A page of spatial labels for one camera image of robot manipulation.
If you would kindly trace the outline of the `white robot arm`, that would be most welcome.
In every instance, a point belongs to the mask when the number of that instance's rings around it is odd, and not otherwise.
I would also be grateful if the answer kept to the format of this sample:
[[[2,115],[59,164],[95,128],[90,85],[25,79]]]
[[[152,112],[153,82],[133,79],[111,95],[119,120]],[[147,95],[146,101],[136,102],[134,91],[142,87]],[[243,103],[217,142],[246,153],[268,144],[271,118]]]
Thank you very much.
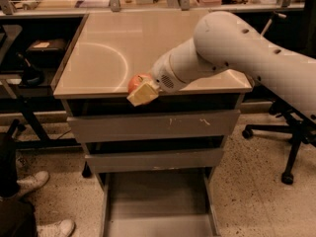
[[[316,116],[316,60],[268,41],[224,11],[202,17],[193,36],[160,56],[150,76],[127,99],[134,106],[144,105],[160,91],[173,93],[227,69],[260,82],[307,119]]]

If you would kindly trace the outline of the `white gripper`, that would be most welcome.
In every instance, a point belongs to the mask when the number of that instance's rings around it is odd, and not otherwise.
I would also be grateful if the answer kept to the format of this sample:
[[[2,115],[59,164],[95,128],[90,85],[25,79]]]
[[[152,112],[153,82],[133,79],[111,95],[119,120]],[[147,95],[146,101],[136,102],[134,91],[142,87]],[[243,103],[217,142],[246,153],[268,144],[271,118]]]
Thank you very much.
[[[151,76],[161,90],[173,93],[185,88],[186,84],[175,75],[170,57],[170,53],[162,55],[152,66]],[[128,88],[127,99],[135,107],[149,104],[159,97],[159,87],[147,80],[147,77],[137,76],[139,83]]]

